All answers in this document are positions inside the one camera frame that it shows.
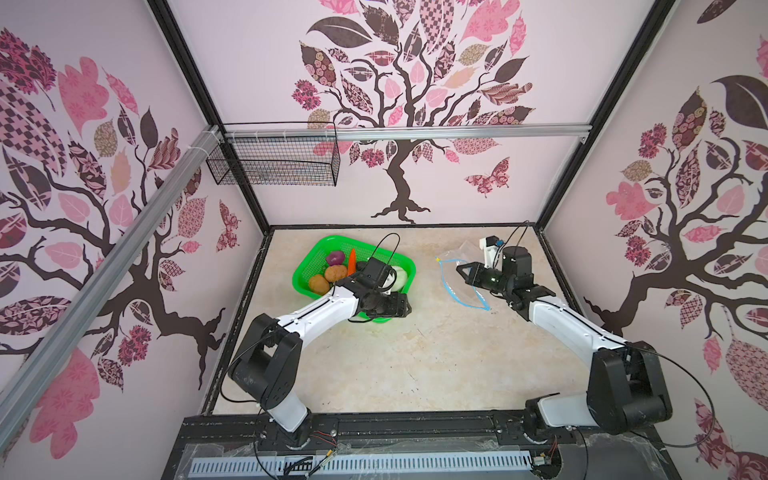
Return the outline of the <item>brown potato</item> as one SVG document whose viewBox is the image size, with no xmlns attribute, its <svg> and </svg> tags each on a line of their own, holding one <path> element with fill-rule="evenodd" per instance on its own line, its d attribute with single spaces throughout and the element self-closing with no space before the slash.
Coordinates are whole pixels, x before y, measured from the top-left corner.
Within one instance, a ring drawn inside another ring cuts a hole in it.
<svg viewBox="0 0 768 480">
<path fill-rule="evenodd" d="M 339 280 L 342 280 L 348 276 L 347 266 L 346 265 L 329 266 L 326 268 L 323 276 L 329 283 L 338 282 Z"/>
<path fill-rule="evenodd" d="M 308 282 L 308 288 L 317 295 L 325 295 L 329 292 L 331 284 L 323 275 L 314 275 Z"/>
</svg>

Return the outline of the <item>aluminium rail back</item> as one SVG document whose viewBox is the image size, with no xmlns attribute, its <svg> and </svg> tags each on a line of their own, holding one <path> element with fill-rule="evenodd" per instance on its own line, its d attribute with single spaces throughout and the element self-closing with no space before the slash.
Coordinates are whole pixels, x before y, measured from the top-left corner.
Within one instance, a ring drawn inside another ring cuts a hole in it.
<svg viewBox="0 0 768 480">
<path fill-rule="evenodd" d="M 278 128 L 262 130 L 234 130 L 227 139 L 279 139 L 316 141 L 373 141 L 373 140 L 438 140 L 460 138 L 529 138 L 529 137 L 577 137 L 589 136 L 588 124 L 520 124 L 491 126 L 442 126 L 442 127 L 386 127 L 386 128 L 294 128 L 286 124 Z"/>
</svg>

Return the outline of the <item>orange carrot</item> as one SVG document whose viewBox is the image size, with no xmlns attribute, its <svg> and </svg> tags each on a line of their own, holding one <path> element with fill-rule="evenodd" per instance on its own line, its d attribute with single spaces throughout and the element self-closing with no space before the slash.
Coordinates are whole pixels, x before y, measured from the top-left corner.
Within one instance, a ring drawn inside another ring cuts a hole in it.
<svg viewBox="0 0 768 480">
<path fill-rule="evenodd" d="M 348 255 L 347 275 L 352 276 L 357 271 L 356 250 L 352 248 Z"/>
</svg>

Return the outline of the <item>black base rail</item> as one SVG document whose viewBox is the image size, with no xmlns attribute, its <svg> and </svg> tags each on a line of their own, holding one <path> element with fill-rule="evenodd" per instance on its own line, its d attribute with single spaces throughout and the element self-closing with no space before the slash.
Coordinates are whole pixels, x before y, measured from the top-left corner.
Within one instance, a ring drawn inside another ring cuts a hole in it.
<svg viewBox="0 0 768 480">
<path fill-rule="evenodd" d="M 372 474 L 319 479 L 677 479 L 680 474 L 657 433 L 613 436 L 594 428 L 557 429 L 530 440 L 517 410 L 337 413 L 312 417 L 309 441 L 291 447 L 267 415 L 185 419 L 163 470 L 189 479 L 195 458 L 527 451 L 530 471 L 448 474 Z"/>
</svg>

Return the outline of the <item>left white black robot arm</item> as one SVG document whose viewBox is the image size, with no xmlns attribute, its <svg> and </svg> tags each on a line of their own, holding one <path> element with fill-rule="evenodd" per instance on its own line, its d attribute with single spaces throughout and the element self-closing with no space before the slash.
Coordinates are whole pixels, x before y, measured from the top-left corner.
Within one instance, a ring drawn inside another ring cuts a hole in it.
<svg viewBox="0 0 768 480">
<path fill-rule="evenodd" d="M 412 308 L 396 286 L 399 278 L 395 267 L 371 258 L 309 305 L 276 318 L 261 314 L 251 322 L 227 375 L 277 424 L 288 445 L 305 445 L 312 431 L 311 411 L 294 391 L 303 349 L 361 314 L 367 321 L 408 316 Z"/>
</svg>

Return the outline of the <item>napa cabbage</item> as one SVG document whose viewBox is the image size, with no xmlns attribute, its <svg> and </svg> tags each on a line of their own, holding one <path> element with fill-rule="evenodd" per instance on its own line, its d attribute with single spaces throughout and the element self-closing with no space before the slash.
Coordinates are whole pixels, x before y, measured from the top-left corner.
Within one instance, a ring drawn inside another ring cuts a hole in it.
<svg viewBox="0 0 768 480">
<path fill-rule="evenodd" d="M 408 279 L 408 273 L 402 267 L 392 266 L 385 281 L 385 290 L 399 292 L 404 288 Z"/>
</svg>

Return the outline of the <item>aluminium rail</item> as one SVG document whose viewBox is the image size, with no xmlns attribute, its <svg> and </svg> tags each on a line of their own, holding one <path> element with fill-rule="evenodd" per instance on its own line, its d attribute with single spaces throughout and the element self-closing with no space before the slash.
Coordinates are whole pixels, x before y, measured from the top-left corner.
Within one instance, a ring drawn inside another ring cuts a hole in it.
<svg viewBox="0 0 768 480">
<path fill-rule="evenodd" d="M 279 139 L 316 141 L 373 141 L 373 140 L 438 140 L 460 138 L 529 138 L 529 137 L 577 137 L 589 136 L 588 124 L 520 124 L 491 126 L 442 126 L 442 127 L 386 127 L 386 128 L 294 128 L 286 124 L 278 128 L 262 130 L 234 130 L 227 139 Z"/>
<path fill-rule="evenodd" d="M 69 355 L 126 275 L 163 216 L 222 139 L 221 128 L 209 125 L 184 152 L 163 186 L 107 255 L 103 265 L 72 299 L 62 318 L 45 335 L 1 392 L 1 447 L 6 448 L 38 400 L 63 368 Z"/>
</svg>

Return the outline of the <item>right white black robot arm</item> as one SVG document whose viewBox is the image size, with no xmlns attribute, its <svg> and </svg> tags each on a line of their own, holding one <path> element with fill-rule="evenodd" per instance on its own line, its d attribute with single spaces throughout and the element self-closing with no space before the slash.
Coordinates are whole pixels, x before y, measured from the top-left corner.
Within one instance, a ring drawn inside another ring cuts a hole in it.
<svg viewBox="0 0 768 480">
<path fill-rule="evenodd" d="M 534 280 L 527 249 L 506 247 L 502 267 L 489 262 L 460 263 L 464 282 L 500 298 L 524 320 L 549 332 L 589 368 L 587 389 L 580 394 L 554 393 L 525 404 L 523 429 L 542 441 L 567 427 L 598 428 L 612 435 L 669 420 L 671 398 L 657 352 L 645 342 L 629 342 L 595 325 Z"/>
</svg>

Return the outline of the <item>aluminium rail left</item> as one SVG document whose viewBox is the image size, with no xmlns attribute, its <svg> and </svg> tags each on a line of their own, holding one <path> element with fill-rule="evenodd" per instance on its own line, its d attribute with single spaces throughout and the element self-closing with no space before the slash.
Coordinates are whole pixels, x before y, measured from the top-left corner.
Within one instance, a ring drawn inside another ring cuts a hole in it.
<svg viewBox="0 0 768 480">
<path fill-rule="evenodd" d="M 62 318 L 45 335 L 1 392 L 1 447 L 6 448 L 38 400 L 63 368 L 69 355 L 126 275 L 163 216 L 222 139 L 221 128 L 209 125 L 184 152 L 163 186 L 107 255 L 103 265 L 72 299 Z"/>
</svg>

